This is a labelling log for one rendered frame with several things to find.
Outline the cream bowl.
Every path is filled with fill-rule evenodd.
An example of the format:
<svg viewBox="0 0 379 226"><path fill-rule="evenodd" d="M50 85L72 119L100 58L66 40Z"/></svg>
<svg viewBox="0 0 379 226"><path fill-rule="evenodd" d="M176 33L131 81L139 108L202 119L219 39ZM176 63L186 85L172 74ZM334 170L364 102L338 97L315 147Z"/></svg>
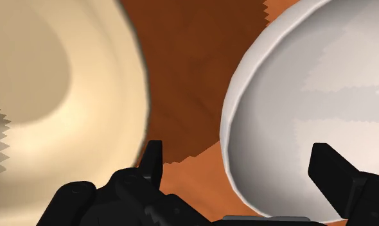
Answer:
<svg viewBox="0 0 379 226"><path fill-rule="evenodd" d="M0 0L0 226L35 226L60 186L134 165L149 108L119 0Z"/></svg>

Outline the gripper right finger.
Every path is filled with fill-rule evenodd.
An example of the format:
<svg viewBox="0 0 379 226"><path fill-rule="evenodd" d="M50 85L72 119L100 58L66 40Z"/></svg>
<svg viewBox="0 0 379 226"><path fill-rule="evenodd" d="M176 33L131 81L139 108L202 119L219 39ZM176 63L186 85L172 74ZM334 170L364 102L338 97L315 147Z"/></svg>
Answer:
<svg viewBox="0 0 379 226"><path fill-rule="evenodd" d="M315 143L308 176L346 226L379 226L379 175L359 171L330 145Z"/></svg>

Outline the white bowl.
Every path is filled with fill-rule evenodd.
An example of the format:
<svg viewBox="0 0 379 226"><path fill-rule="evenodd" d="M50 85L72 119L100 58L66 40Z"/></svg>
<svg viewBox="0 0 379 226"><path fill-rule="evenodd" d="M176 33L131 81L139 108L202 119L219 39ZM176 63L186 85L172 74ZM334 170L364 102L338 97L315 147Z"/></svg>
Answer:
<svg viewBox="0 0 379 226"><path fill-rule="evenodd" d="M379 0L298 0L246 51L220 145L241 201L263 216L340 216L308 176L314 143L379 174Z"/></svg>

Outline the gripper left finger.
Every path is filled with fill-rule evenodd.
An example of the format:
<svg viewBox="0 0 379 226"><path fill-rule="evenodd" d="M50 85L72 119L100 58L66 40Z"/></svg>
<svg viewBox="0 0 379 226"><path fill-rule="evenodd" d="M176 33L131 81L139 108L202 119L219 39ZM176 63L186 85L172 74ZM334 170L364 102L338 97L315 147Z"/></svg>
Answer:
<svg viewBox="0 0 379 226"><path fill-rule="evenodd" d="M105 186L61 186L36 226L211 226L183 199L160 191L162 174L163 144L151 140L140 165L117 170Z"/></svg>

